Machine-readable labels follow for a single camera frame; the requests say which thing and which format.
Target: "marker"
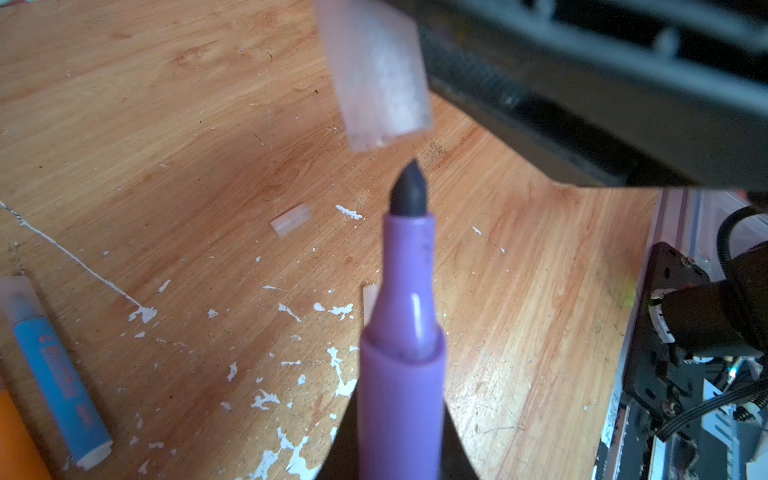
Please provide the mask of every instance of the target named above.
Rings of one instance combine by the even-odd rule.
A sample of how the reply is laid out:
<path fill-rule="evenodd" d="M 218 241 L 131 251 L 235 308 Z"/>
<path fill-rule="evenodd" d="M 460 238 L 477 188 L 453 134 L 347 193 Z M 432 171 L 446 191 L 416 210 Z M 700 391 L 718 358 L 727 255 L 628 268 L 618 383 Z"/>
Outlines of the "marker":
<path fill-rule="evenodd" d="M 0 379 L 0 478 L 51 480 L 35 442 Z"/>
<path fill-rule="evenodd" d="M 26 276 L 0 278 L 0 310 L 11 323 L 75 464 L 93 468 L 112 453 L 112 439 Z"/>
<path fill-rule="evenodd" d="M 384 216 L 384 278 L 360 338 L 357 383 L 362 480 L 435 480 L 443 425 L 445 335 L 435 318 L 435 218 L 416 161 Z"/>

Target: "wooden table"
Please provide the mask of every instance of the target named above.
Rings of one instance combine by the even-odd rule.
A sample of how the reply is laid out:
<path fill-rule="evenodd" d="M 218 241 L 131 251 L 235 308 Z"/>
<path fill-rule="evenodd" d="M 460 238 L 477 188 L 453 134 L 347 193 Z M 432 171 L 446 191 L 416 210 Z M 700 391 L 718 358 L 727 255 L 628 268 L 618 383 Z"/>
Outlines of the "wooden table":
<path fill-rule="evenodd" d="M 0 45 L 0 200 L 30 225 L 0 210 L 0 274 L 32 278 L 115 442 L 62 471 L 3 323 L 0 374 L 57 477 L 267 478 L 265 451 L 268 478 L 320 465 L 348 402 L 328 349 L 355 379 L 361 288 L 414 156 L 474 466 L 591 474 L 654 191 L 554 184 L 438 98 L 433 132 L 351 154 L 307 0 L 41 0 L 0 10 Z M 277 238 L 269 221 L 300 203 L 312 220 Z M 139 306 L 157 315 L 129 322 Z"/>

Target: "black felt tip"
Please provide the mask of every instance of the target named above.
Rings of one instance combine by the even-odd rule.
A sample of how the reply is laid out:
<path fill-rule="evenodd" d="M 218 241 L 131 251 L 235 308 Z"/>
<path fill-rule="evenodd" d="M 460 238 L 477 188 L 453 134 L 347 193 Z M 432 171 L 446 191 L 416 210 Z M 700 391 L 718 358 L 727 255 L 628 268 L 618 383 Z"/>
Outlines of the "black felt tip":
<path fill-rule="evenodd" d="M 389 196 L 389 213 L 398 217 L 424 217 L 427 214 L 427 182 L 416 159 L 402 169 Z"/>

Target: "purple marker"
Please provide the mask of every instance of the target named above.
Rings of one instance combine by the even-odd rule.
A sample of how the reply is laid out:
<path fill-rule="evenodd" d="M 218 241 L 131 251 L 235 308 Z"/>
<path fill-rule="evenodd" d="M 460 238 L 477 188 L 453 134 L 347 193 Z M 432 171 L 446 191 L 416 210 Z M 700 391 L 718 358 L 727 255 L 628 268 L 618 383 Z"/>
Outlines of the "purple marker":
<path fill-rule="evenodd" d="M 384 280 L 360 339 L 361 480 L 435 480 L 442 447 L 445 335 L 435 318 L 435 218 L 416 161 L 384 216 Z"/>

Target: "blue marker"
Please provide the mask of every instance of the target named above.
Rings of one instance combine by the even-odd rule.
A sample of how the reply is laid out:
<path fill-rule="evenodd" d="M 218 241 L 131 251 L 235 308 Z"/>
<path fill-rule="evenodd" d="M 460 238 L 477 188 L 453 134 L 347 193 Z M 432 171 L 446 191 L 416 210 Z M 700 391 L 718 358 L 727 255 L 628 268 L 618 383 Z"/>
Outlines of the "blue marker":
<path fill-rule="evenodd" d="M 11 323 L 76 465 L 86 470 L 98 465 L 112 453 L 112 438 L 26 276 L 0 278 L 0 310 Z"/>

